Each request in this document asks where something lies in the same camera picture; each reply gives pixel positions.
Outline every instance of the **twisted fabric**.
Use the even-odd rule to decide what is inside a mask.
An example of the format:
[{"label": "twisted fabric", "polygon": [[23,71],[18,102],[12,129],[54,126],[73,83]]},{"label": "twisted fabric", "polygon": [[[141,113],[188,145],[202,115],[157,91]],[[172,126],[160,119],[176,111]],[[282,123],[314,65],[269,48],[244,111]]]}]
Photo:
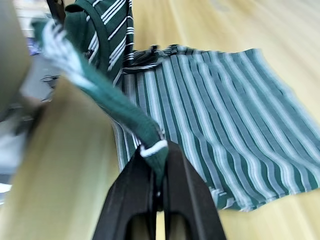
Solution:
[{"label": "twisted fabric", "polygon": [[168,144],[159,125],[88,64],[69,42],[67,33],[60,24],[55,24],[52,19],[37,19],[32,25],[44,57],[63,70],[69,81],[89,95],[106,114],[141,141],[141,155],[154,170],[156,184],[160,187]]}]

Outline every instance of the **folded cloth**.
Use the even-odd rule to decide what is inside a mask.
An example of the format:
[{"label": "folded cloth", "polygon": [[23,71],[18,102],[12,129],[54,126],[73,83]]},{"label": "folded cloth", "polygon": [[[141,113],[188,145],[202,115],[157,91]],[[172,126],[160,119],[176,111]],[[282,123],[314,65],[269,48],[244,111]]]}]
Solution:
[{"label": "folded cloth", "polygon": [[[250,211],[320,186],[320,132],[260,50],[134,53],[117,87],[178,143],[219,209]],[[116,127],[121,168],[138,143]]]}]

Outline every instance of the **light wood table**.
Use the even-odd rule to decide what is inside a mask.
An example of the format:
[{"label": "light wood table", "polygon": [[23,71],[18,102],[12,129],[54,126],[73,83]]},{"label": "light wood table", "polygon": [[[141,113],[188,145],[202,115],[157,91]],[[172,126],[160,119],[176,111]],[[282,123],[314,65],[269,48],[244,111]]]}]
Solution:
[{"label": "light wood table", "polygon": [[[134,0],[135,48],[261,48],[320,124],[319,12],[317,0]],[[90,240],[117,169],[110,120],[60,81],[0,211],[0,239]],[[229,240],[318,240],[319,199],[314,190],[219,213]]]}]

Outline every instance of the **green striped fabric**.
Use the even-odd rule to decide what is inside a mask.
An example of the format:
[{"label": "green striped fabric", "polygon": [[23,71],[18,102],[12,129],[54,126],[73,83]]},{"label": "green striped fabric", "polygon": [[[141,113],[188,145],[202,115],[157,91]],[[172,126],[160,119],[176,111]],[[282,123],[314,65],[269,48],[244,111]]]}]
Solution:
[{"label": "green striped fabric", "polygon": [[65,8],[72,44],[111,81],[133,62],[131,0],[76,0]]},{"label": "green striped fabric", "polygon": [[[320,186],[320,132],[257,49],[134,53],[117,83],[178,143],[219,209],[250,211]],[[123,169],[140,144],[116,126]]]}]

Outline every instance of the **green garment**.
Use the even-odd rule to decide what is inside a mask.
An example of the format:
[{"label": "green garment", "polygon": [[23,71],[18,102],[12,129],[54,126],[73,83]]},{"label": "green garment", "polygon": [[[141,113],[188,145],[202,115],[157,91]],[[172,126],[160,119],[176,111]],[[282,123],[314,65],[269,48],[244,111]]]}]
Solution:
[{"label": "green garment", "polygon": [[76,0],[65,13],[73,46],[109,80],[117,80],[134,59],[131,0]]},{"label": "green garment", "polygon": [[[63,31],[55,34],[57,29],[36,29],[44,55],[116,121],[121,168],[140,143],[147,148],[159,143],[163,129],[166,139],[183,149],[219,209],[250,211],[320,187],[320,131],[259,50],[152,46],[133,52],[112,88],[75,53]],[[158,185],[167,152],[164,147],[146,158]]]}]

